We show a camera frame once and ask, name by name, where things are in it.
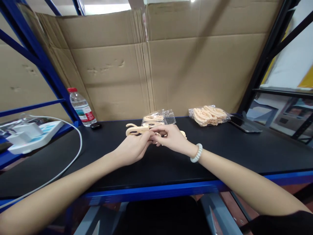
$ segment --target bag of plastic hooks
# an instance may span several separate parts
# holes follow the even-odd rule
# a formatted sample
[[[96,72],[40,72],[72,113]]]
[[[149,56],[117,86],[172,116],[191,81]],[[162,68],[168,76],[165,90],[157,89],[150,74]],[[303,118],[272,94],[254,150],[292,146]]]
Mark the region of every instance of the bag of plastic hooks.
[[[194,119],[200,126],[214,125],[227,122],[231,115],[215,105],[189,109],[189,117]]]
[[[142,126],[158,126],[158,125],[167,125],[167,124],[175,124],[176,119],[172,109],[169,110],[158,110],[152,112],[142,119]]]

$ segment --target phone screen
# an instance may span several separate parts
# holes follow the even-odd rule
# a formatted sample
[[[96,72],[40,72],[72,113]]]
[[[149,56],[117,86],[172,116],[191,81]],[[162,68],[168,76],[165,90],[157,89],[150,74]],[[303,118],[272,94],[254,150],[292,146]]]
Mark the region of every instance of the phone screen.
[[[254,127],[254,126],[250,126],[248,124],[245,123],[245,121],[235,117],[235,116],[231,116],[231,120],[232,123],[234,123],[235,125],[239,126],[240,128],[244,129],[245,131],[248,132],[261,132],[260,129]]]

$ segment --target black work surface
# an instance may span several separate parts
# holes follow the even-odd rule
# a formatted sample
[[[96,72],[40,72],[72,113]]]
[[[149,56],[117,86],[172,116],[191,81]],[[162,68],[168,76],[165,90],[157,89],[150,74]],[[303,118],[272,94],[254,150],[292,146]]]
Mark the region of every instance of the black work surface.
[[[313,149],[289,137],[262,128],[247,134],[231,123],[200,127],[189,117],[176,118],[177,126],[192,143],[230,159],[262,175],[313,169]],[[83,148],[80,157],[65,172],[68,175],[113,151],[125,139],[127,123],[103,122],[102,129],[80,127]],[[75,157],[79,136],[73,130],[0,176],[0,199],[18,197],[41,186],[61,172]],[[104,191],[176,183],[216,180],[200,164],[165,146],[150,145],[142,160],[120,168],[99,180],[88,191]]]

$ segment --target black sleeve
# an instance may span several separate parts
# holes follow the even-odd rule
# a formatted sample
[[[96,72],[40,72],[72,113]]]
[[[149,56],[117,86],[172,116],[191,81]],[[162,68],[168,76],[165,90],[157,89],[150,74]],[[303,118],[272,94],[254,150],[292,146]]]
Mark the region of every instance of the black sleeve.
[[[298,211],[286,216],[260,215],[241,227],[243,233],[249,230],[251,230],[253,235],[312,235],[313,214],[306,211]]]

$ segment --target cardboard sheet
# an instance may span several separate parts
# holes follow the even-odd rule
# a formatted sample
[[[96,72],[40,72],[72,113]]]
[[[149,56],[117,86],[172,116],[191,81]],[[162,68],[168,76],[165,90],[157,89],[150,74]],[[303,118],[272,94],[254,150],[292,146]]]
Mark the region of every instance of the cardboard sheet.
[[[278,1],[210,0],[146,8],[155,108],[237,111]]]
[[[150,4],[106,15],[53,17],[28,9],[34,32],[66,86],[86,97],[97,119],[176,116],[211,105],[236,112],[272,28],[276,0]]]

